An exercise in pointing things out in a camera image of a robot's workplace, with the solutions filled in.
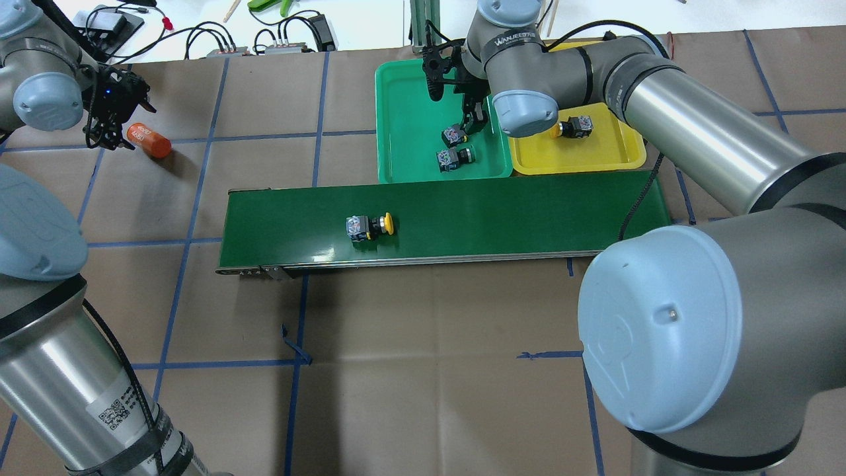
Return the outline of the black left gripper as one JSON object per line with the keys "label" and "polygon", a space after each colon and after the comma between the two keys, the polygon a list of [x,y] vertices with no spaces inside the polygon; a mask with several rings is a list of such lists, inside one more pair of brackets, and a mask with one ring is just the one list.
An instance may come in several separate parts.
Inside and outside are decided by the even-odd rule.
{"label": "black left gripper", "polygon": [[83,91],[84,109],[88,112],[83,126],[85,145],[89,149],[135,150],[135,145],[124,137],[124,124],[139,106],[156,114],[157,109],[150,103],[150,85],[136,73],[111,64],[88,69],[93,84]]}

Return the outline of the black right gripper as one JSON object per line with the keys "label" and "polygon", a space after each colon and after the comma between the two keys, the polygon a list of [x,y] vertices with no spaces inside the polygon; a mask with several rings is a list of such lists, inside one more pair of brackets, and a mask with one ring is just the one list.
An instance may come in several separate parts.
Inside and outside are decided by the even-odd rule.
{"label": "black right gripper", "polygon": [[439,46],[426,46],[422,52],[427,93],[431,100],[442,100],[445,87],[463,97],[463,133],[481,132],[490,120],[486,99],[490,94],[486,79],[472,75],[463,64],[463,40],[448,40]]}

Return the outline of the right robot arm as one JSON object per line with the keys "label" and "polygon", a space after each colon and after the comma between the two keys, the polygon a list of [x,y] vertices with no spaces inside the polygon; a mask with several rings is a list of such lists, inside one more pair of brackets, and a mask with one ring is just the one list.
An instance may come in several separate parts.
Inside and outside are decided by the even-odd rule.
{"label": "right robot arm", "polygon": [[650,31],[556,50],[540,1],[480,1],[425,67],[492,93],[511,138],[602,102],[731,217],[619,236],[580,287],[584,370],[631,434],[634,475],[758,475],[844,386],[844,154],[819,154],[686,74]]}

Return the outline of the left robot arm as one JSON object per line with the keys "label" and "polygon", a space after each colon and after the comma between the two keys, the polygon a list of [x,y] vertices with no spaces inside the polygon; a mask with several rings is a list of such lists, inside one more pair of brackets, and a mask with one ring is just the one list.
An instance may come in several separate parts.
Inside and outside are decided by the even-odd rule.
{"label": "left robot arm", "polygon": [[[46,3],[3,1],[1,17],[2,139],[87,115],[87,147],[131,148],[124,124],[152,109],[144,79],[91,57]],[[78,220],[17,169],[1,183],[3,401],[69,475],[208,475],[87,300]]]}

